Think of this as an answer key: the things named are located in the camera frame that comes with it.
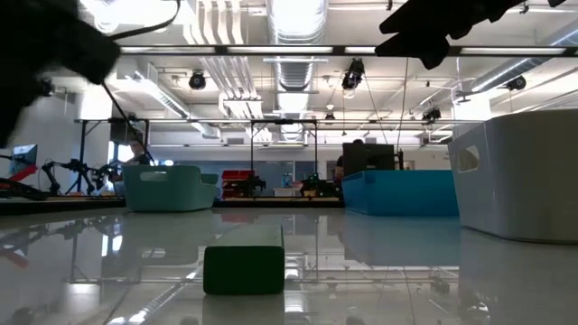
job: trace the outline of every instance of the green block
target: green block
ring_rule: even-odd
[[[284,289],[285,250],[281,226],[234,229],[205,249],[206,294],[275,294]]]

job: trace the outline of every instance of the plastic storage bin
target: plastic storage bin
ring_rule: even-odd
[[[218,175],[195,166],[124,166],[126,205],[132,211],[183,212],[212,207]]]
[[[578,110],[500,116],[449,144],[461,224],[499,237],[578,242]]]
[[[372,216],[457,216],[451,171],[365,171],[342,183],[347,209]]]

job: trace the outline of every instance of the spotlight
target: spotlight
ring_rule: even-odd
[[[526,79],[522,76],[519,76],[515,79],[510,80],[507,84],[506,84],[506,89],[509,91],[512,90],[522,90],[526,87]]]
[[[207,86],[207,81],[205,80],[205,77],[203,77],[203,71],[195,70],[189,80],[189,87],[193,90],[202,90],[205,86]]]
[[[335,119],[335,115],[334,115],[333,113],[327,113],[327,114],[325,115],[325,119],[326,119],[326,120],[334,120],[334,119]]]
[[[426,121],[425,124],[430,125],[440,118],[442,118],[442,112],[440,112],[440,108],[434,107],[431,110],[424,112],[422,121]]]
[[[362,76],[365,74],[365,66],[363,65],[362,59],[353,59],[350,67],[343,78],[341,86],[345,90],[353,90],[358,87],[358,85],[363,80]]]

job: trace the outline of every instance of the monitor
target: monitor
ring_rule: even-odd
[[[36,165],[36,155],[38,145],[29,144],[17,146],[12,150],[12,161],[10,162],[10,175],[16,175],[26,167]]]
[[[395,147],[392,144],[343,144],[343,173],[349,176],[367,170],[396,168]]]

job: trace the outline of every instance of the ceiling duct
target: ceiling duct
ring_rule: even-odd
[[[578,20],[566,25],[538,44],[538,46],[575,46],[578,43]],[[471,83],[471,91],[484,92],[538,67],[552,58],[512,59]]]
[[[322,42],[327,21],[328,0],[266,0],[271,42],[278,45],[311,45]],[[286,113],[304,112],[312,89],[313,62],[278,62],[275,77],[279,109]],[[294,125],[282,125],[282,139],[299,141]]]

